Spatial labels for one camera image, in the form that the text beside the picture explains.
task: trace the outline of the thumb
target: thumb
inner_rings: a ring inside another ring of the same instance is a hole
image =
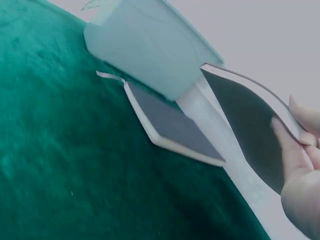
[[[320,138],[320,112],[302,107],[290,96],[289,109],[293,117],[311,134]]]

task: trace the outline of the human hand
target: human hand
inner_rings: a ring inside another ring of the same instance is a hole
[[[319,143],[320,112],[299,106],[292,97],[289,109],[295,119],[313,134]],[[282,150],[283,210],[307,237],[320,239],[320,150],[297,143],[277,118],[274,117],[271,123]]]

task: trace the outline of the teal plush surface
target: teal plush surface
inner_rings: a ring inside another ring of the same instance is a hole
[[[269,239],[223,168],[154,146],[84,23],[0,3],[0,239]]]

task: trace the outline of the fabric texture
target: fabric texture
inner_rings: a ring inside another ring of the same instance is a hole
[[[1,240],[269,239],[223,168],[149,141],[84,22],[38,0],[0,13]]]

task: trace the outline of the white wall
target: white wall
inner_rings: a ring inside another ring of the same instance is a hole
[[[226,67],[319,108],[320,2],[168,0],[225,59]]]

